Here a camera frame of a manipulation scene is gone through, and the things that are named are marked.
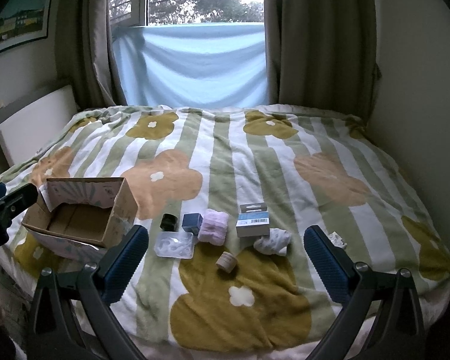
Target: light blue cloth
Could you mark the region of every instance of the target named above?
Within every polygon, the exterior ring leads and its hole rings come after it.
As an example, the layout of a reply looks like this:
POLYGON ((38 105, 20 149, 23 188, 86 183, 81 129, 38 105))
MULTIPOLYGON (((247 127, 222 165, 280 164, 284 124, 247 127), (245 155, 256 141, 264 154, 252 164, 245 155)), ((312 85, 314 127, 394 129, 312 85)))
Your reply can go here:
POLYGON ((130 105, 268 103, 263 23, 116 27, 113 50, 130 105))

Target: folded towel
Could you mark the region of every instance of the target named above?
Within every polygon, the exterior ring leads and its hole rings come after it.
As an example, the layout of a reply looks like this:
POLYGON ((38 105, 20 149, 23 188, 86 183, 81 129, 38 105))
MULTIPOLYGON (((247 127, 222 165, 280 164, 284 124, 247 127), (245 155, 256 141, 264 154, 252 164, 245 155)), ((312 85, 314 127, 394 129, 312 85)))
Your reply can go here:
POLYGON ((253 247, 262 254, 285 256, 291 237, 291 234, 286 230, 272 228, 270 229, 270 235, 262 235, 253 243, 253 247))
POLYGON ((207 209, 203 215, 198 241, 210 242, 210 244, 216 246, 223 245, 227 236, 228 216, 226 212, 207 209))

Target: bed sheet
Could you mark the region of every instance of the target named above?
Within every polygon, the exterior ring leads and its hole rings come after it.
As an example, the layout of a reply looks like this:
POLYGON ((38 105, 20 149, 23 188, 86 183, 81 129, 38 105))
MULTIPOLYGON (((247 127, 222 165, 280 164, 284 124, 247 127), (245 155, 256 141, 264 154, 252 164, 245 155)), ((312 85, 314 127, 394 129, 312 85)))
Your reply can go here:
MULTIPOLYGON (((303 232, 337 232, 353 261, 376 271, 411 270, 425 324, 450 297, 450 255, 397 164, 373 146, 355 117, 296 106, 203 110, 140 106, 77 114, 61 137, 0 176, 12 191, 48 176, 124 176, 139 205, 135 223, 154 245, 164 212, 230 214, 226 244, 195 246, 193 259, 147 251, 112 310, 150 359, 303 358, 340 311, 303 248, 303 232), (265 256, 236 236, 239 205, 265 202, 271 227, 292 234, 286 257, 265 256), (238 269, 215 261, 233 253, 238 269)), ((0 264, 28 293, 41 269, 77 266, 20 225, 0 264)), ((350 353, 377 310, 370 309, 350 353)), ((86 326, 83 310, 77 307, 86 326)))

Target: product box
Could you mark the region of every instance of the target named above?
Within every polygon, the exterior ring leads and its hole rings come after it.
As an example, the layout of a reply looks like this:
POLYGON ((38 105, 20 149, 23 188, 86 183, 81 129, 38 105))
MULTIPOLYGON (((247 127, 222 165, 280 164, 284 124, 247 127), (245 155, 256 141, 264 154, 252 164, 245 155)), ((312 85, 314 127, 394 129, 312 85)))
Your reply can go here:
POLYGON ((238 237, 270 235, 270 219, 265 203, 241 204, 240 210, 236 221, 238 237))
POLYGON ((22 225, 59 256, 98 262, 132 228, 137 210, 124 178, 48 178, 22 225))
POLYGON ((182 219, 182 228, 186 232, 197 236, 202 222, 203 218, 198 212, 194 212, 193 214, 185 214, 182 219))

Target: small jar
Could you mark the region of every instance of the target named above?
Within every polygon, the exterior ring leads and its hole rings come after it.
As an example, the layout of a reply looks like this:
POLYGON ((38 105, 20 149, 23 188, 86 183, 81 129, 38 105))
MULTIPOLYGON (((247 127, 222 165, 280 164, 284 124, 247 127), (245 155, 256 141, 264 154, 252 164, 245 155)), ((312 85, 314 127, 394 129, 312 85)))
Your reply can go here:
POLYGON ((225 271, 229 274, 236 266, 236 258, 233 254, 224 251, 215 265, 222 271, 225 271))

